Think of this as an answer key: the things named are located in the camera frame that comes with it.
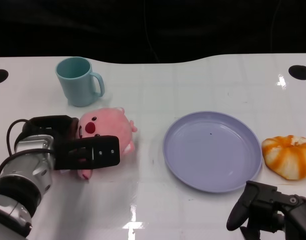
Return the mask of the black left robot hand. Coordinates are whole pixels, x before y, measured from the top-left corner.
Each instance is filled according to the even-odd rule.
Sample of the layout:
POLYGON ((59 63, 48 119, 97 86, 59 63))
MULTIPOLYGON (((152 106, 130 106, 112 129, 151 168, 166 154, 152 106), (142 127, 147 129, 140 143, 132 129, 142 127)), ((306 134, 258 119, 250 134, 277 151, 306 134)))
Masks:
POLYGON ((67 115, 31 118, 25 123, 15 145, 36 135, 53 137, 54 170, 93 170, 120 163, 119 139, 112 135, 78 138, 79 120, 67 115))

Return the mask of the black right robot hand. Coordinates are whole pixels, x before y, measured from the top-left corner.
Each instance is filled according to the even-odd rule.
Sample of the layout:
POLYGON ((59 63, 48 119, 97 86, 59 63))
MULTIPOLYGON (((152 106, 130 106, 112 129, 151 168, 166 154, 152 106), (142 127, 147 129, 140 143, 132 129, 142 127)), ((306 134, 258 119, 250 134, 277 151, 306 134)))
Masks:
POLYGON ((283 194, 276 186, 249 180, 226 228, 240 229, 245 240, 259 240, 260 231, 283 231, 286 240, 306 240, 306 197, 283 194))

